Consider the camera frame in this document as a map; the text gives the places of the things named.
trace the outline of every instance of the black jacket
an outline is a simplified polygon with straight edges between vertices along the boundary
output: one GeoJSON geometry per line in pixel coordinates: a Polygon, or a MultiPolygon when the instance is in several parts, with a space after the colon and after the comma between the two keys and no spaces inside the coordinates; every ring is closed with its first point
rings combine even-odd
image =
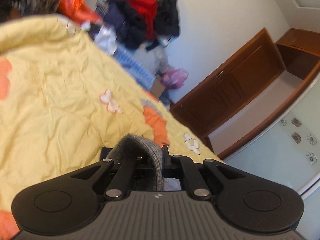
{"type": "Polygon", "coordinates": [[[121,37],[121,42],[123,42],[128,49],[139,48],[146,39],[147,27],[144,20],[127,1],[113,1],[125,18],[126,34],[121,37]]]}
{"type": "Polygon", "coordinates": [[[154,19],[154,28],[158,35],[179,36],[179,13],[177,0],[157,0],[158,12],[154,19]]]}

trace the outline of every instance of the bed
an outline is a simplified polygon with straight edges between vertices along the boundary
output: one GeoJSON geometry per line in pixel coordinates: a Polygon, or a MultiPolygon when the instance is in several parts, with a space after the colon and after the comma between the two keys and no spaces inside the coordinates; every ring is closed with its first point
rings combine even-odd
{"type": "Polygon", "coordinates": [[[0,238],[17,231],[18,192],[97,162],[128,133],[219,160],[73,22],[26,17],[0,33],[0,238]]]}

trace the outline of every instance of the gray sock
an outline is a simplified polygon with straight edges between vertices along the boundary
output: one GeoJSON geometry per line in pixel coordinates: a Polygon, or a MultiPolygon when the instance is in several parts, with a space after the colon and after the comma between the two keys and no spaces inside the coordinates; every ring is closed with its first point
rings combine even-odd
{"type": "Polygon", "coordinates": [[[128,157],[136,155],[148,155],[156,170],[154,178],[139,180],[137,189],[162,191],[164,188],[162,151],[154,141],[133,134],[127,134],[110,151],[107,158],[113,159],[115,163],[120,163],[128,157]]]}

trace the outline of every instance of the cardboard box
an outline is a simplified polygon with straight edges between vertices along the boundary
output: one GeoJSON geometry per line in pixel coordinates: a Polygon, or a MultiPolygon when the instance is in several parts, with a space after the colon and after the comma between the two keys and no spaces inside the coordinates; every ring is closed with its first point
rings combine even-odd
{"type": "Polygon", "coordinates": [[[163,91],[165,90],[165,86],[161,83],[161,79],[156,77],[155,82],[150,90],[150,93],[153,94],[156,98],[159,98],[163,91]]]}

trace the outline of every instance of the cabinet handle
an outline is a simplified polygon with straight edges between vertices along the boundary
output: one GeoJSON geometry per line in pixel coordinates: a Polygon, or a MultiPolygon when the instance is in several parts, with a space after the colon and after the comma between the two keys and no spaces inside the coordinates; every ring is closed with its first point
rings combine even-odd
{"type": "Polygon", "coordinates": [[[220,78],[220,77],[222,77],[222,76],[223,76],[223,72],[224,72],[224,70],[222,70],[222,71],[217,75],[217,77],[216,77],[216,78],[220,78]]]}

